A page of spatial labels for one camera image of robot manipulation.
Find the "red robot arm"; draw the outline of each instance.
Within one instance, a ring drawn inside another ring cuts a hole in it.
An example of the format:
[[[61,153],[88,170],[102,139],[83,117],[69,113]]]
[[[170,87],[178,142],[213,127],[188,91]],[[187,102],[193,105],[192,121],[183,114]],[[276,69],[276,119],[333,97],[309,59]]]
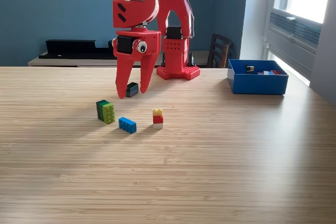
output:
[[[182,28],[180,29],[180,37],[175,38],[174,41],[171,41],[169,36],[164,38],[164,49],[165,43],[171,44],[171,46],[174,43],[176,47],[174,47],[175,51],[173,51],[173,47],[170,47],[171,51],[165,51],[166,66],[160,67],[157,73],[164,79],[192,79],[189,77],[191,69],[188,69],[186,62],[188,39],[191,36],[192,11],[189,1],[160,0],[159,7],[159,0],[113,0],[114,27],[130,28],[130,30],[117,31],[118,37],[113,40],[113,52],[118,59],[116,86],[120,98],[125,97],[128,79],[135,61],[141,62],[140,90],[142,93],[146,92],[161,51],[161,32],[166,36],[171,30],[167,23],[171,10],[176,11]],[[161,32],[148,31],[145,27],[146,24],[157,15]]]

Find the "wooden chair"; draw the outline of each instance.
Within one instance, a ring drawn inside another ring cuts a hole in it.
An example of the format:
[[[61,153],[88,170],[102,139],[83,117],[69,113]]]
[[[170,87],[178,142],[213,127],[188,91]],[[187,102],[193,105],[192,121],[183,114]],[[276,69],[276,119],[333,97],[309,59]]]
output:
[[[207,68],[227,68],[228,54],[232,41],[218,34],[212,34]]]

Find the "stacked lego bricks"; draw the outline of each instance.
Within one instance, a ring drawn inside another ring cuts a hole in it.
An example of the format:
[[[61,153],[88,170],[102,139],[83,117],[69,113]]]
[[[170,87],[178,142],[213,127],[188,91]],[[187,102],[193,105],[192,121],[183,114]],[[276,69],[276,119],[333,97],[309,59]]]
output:
[[[115,122],[114,107],[112,103],[106,100],[102,100],[97,102],[96,105],[99,120],[103,121],[106,124]]]
[[[153,127],[154,129],[163,129],[163,109],[153,110]]]

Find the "blue wall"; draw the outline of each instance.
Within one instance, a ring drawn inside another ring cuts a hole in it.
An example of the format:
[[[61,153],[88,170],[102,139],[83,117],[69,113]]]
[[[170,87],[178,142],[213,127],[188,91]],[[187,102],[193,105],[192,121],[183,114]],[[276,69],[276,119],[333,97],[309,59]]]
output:
[[[216,0],[214,33],[231,39],[237,57],[243,36],[246,0]]]
[[[212,33],[231,38],[240,48],[245,1],[190,0],[195,16],[191,50],[208,51]],[[115,37],[111,2],[0,0],[0,66],[26,66],[46,50],[47,39],[96,39],[97,46],[106,47]],[[170,20],[179,23],[176,17]]]

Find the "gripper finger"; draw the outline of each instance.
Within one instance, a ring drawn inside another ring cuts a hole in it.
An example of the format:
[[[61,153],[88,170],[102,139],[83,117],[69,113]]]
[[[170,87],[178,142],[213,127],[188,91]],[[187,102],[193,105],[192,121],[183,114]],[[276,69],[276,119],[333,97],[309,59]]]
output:
[[[128,80],[130,79],[134,60],[130,56],[119,56],[117,60],[116,86],[118,96],[123,99],[126,96]]]
[[[151,82],[152,73],[155,68],[155,64],[159,58],[160,52],[144,56],[141,59],[141,87],[142,93],[146,93],[149,83]]]

